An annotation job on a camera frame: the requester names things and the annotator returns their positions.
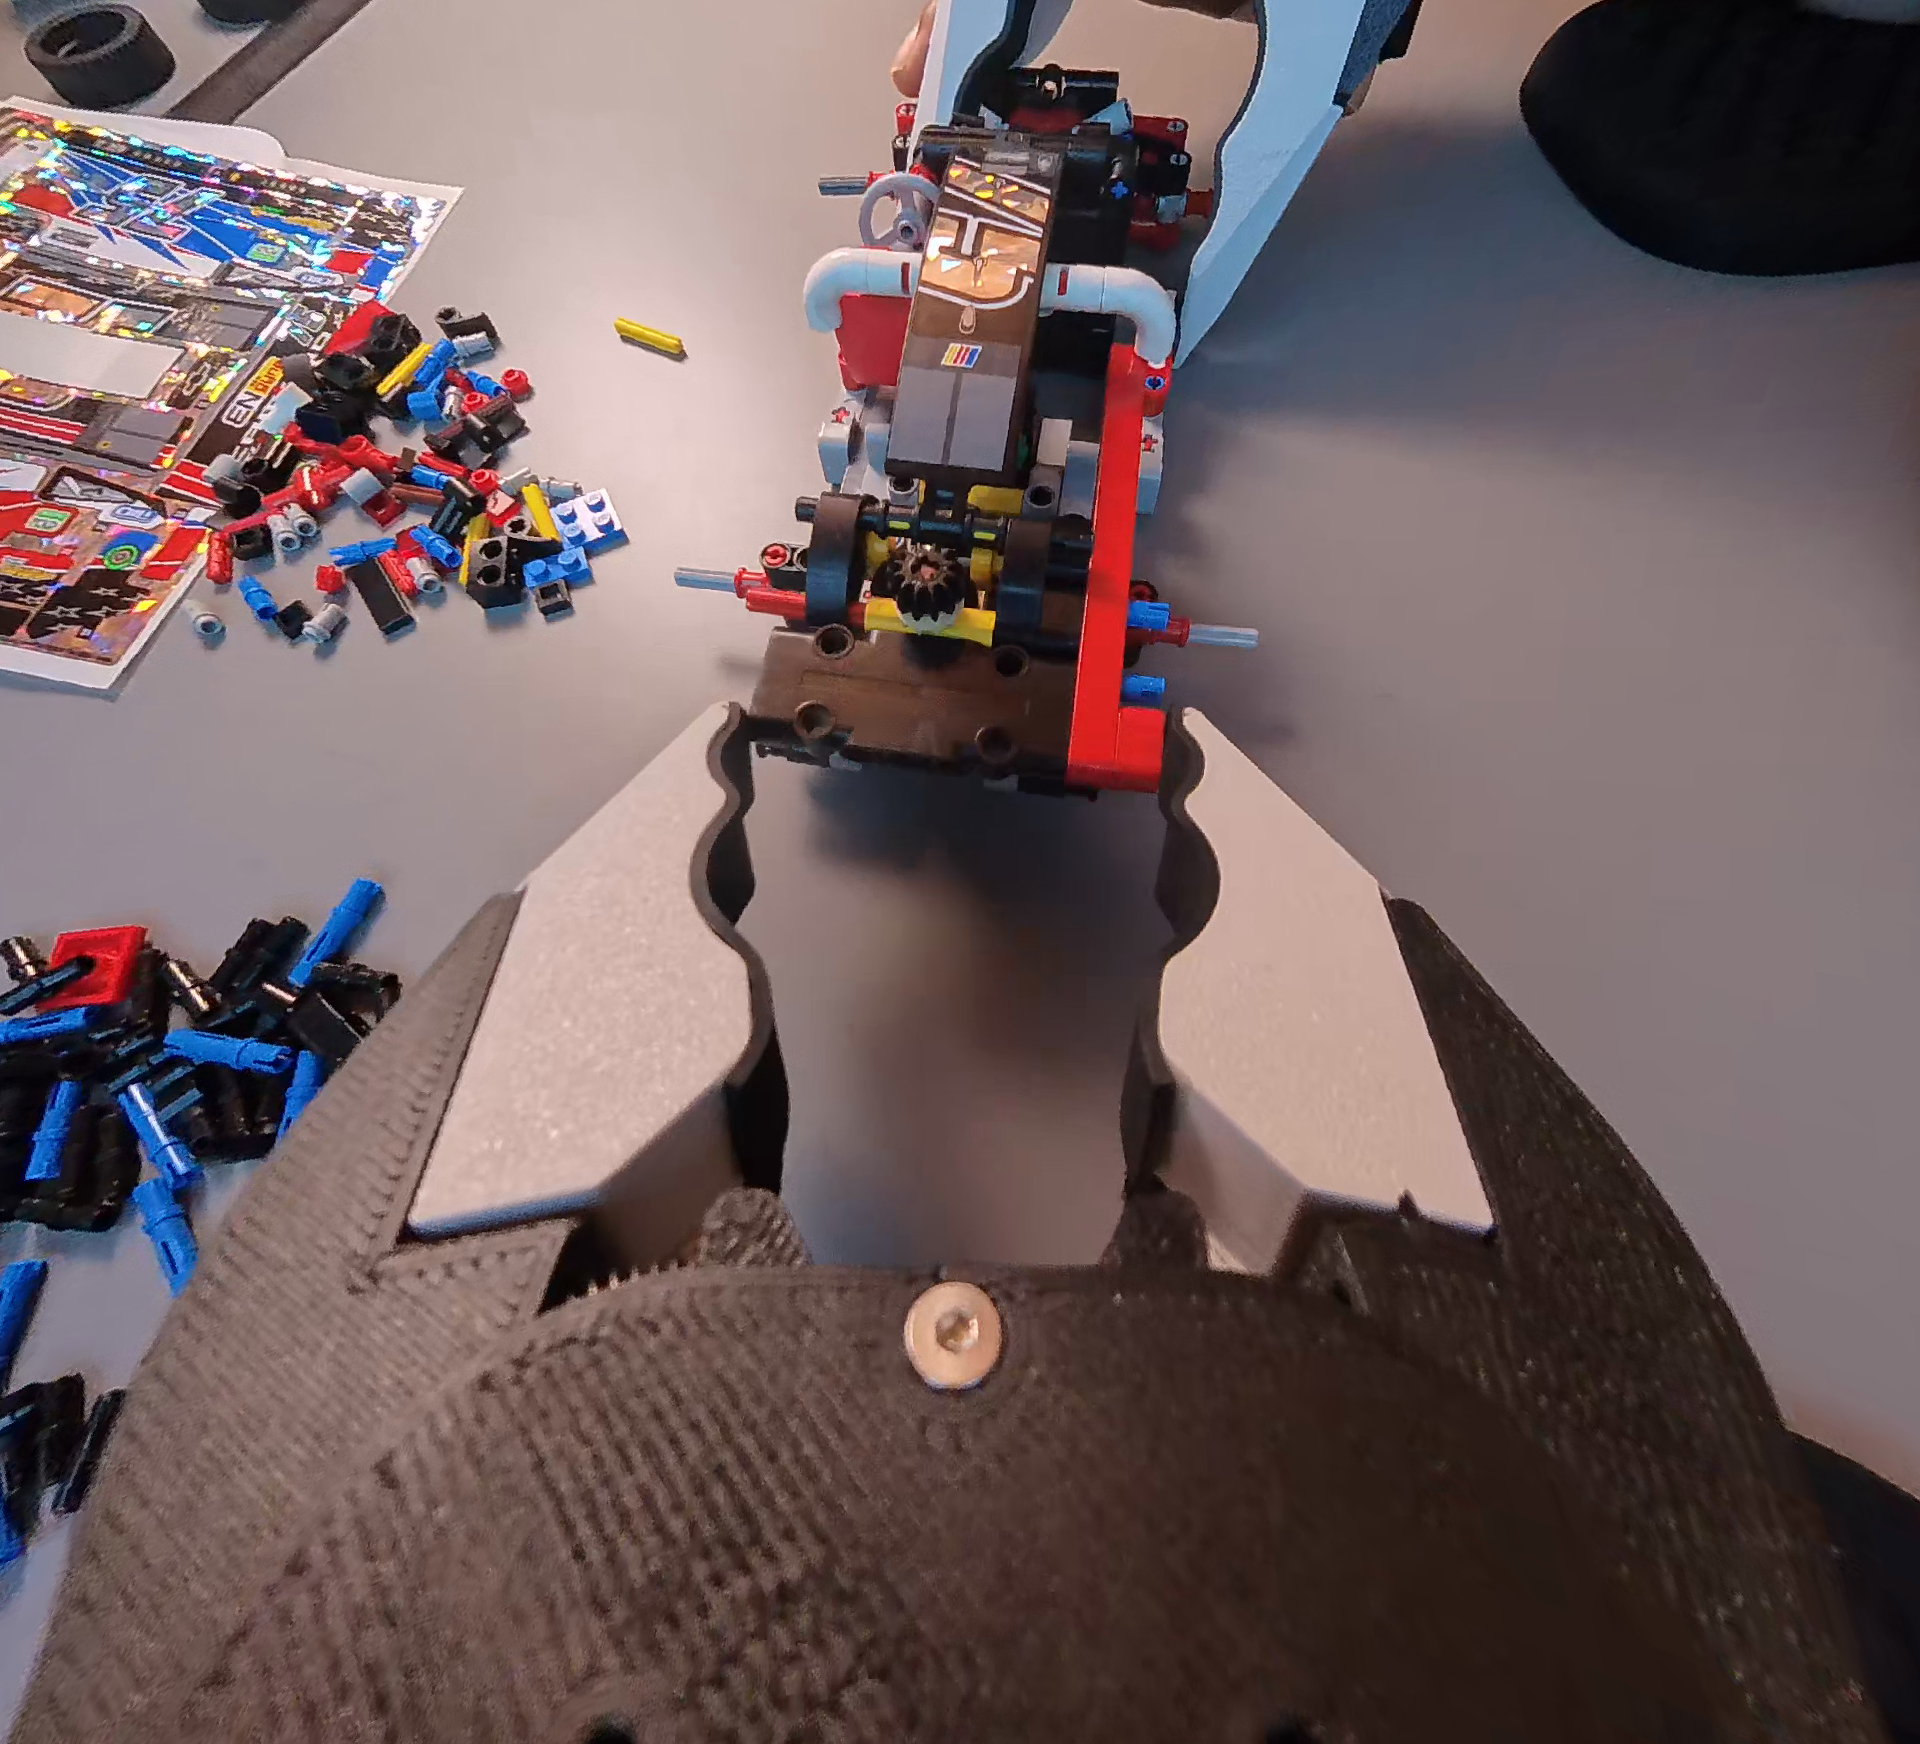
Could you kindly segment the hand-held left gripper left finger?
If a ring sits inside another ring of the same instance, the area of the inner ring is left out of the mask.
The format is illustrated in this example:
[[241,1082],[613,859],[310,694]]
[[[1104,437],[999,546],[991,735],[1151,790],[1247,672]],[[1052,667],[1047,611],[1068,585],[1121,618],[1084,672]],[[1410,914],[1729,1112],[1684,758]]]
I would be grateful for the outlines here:
[[714,706],[527,880],[409,1231],[582,1216],[613,1260],[686,1252],[777,1192],[788,1081],[764,963],[743,712]]

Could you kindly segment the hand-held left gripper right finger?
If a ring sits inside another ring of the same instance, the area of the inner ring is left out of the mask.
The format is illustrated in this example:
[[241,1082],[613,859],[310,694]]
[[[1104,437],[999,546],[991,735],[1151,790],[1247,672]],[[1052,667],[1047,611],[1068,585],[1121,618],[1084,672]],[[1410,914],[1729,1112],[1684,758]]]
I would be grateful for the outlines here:
[[1321,1206],[1494,1224],[1378,880],[1202,712],[1168,730],[1173,940],[1126,1081],[1132,1185],[1267,1276]]

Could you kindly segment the lego race car model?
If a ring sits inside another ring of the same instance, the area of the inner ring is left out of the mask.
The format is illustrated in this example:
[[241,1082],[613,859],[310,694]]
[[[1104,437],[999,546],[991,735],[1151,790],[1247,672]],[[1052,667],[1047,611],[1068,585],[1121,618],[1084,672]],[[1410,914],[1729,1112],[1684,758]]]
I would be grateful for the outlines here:
[[1004,670],[1075,660],[1112,386],[1139,510],[1163,477],[1176,305],[1132,255],[1169,249],[1190,206],[1187,125],[1134,114],[1116,73],[1015,69],[946,123],[902,103],[859,249],[805,282],[846,392],[804,541],[678,585]]

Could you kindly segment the red black lego beam assembly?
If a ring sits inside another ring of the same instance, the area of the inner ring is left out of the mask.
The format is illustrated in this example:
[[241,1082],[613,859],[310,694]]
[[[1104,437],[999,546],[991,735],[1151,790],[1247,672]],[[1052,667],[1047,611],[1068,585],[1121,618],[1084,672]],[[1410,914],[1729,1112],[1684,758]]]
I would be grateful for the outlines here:
[[1138,658],[1196,636],[1135,579],[1169,380],[1132,343],[1111,349],[1089,515],[1063,509],[1038,456],[1007,493],[800,501],[805,544],[722,581],[775,625],[748,708],[756,752],[1054,796],[1157,790],[1166,683]]

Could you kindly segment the pile of mixed lego pieces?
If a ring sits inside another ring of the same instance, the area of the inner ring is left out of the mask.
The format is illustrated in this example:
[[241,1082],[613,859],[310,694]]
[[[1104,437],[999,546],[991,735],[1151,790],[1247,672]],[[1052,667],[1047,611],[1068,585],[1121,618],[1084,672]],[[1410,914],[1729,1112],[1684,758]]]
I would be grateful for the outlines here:
[[569,616],[596,560],[629,543],[607,490],[517,461],[527,374],[496,374],[491,314],[431,328],[378,302],[324,346],[282,343],[243,437],[198,455],[218,517],[206,577],[284,641],[330,652],[361,615],[386,639],[420,602]]

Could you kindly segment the pile of black blue pins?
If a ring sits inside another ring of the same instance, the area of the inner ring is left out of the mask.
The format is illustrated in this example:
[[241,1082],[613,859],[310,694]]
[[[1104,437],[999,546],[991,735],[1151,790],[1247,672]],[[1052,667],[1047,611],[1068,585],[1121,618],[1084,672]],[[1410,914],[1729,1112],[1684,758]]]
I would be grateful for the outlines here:
[[386,893],[256,918],[212,974],[140,924],[3,940],[3,1222],[104,1234],[124,1212],[179,1293],[212,1165],[271,1155],[401,997],[356,956]]

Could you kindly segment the holographic sticker sheet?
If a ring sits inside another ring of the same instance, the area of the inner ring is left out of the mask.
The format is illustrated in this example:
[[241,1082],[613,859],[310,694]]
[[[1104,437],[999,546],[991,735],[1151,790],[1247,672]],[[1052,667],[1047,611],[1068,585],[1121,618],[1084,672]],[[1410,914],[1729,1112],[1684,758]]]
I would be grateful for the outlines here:
[[420,261],[460,186],[264,131],[7,101],[3,670],[112,690],[206,565],[207,465],[292,403]]

